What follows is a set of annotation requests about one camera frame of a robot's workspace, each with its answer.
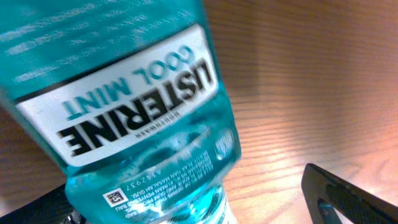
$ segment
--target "barcode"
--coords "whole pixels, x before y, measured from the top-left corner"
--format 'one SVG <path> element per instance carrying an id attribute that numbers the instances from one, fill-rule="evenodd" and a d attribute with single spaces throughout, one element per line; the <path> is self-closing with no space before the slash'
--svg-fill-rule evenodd
<path id="1" fill-rule="evenodd" d="M 129 201 L 121 188 L 103 194 L 103 197 L 111 207 L 115 207 Z"/>

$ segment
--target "wooden surface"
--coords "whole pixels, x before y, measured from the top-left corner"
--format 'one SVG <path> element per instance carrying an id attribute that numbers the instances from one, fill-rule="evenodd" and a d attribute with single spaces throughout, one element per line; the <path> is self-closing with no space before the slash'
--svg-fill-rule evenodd
<path id="1" fill-rule="evenodd" d="M 306 163 L 398 205 L 398 1 L 205 1 L 243 159 L 239 223 L 310 223 Z M 1 114 L 0 215 L 64 181 Z"/>

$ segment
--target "bottle label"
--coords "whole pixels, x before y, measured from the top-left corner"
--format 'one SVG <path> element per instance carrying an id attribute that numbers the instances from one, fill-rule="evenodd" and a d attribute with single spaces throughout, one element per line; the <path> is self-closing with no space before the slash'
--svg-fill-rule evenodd
<path id="1" fill-rule="evenodd" d="M 84 166 L 152 136 L 211 99 L 216 69 L 202 26 L 116 63 L 17 99 L 69 165 Z"/>
<path id="2" fill-rule="evenodd" d="M 231 207 L 229 206 L 228 201 L 226 201 L 224 217 L 217 224 L 237 224 L 236 218 L 235 218 L 234 214 L 232 213 L 232 210 L 231 210 Z"/>

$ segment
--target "black plastic object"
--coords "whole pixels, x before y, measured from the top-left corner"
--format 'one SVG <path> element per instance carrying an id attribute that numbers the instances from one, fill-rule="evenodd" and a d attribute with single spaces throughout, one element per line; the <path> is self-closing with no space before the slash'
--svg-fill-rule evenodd
<path id="1" fill-rule="evenodd" d="M 4 224 L 89 224 L 69 204 L 65 185 L 0 218 Z"/>
<path id="2" fill-rule="evenodd" d="M 355 224 L 398 223 L 398 207 L 314 164 L 305 167 L 301 185 L 314 224 L 341 224 L 335 209 Z"/>

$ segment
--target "blue mouthwash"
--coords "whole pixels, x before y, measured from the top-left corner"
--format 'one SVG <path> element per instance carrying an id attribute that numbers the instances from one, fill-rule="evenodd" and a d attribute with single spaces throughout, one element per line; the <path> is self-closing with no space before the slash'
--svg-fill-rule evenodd
<path id="1" fill-rule="evenodd" d="M 199 0 L 5 0 L 1 101 L 90 223 L 235 223 L 240 158 Z"/>

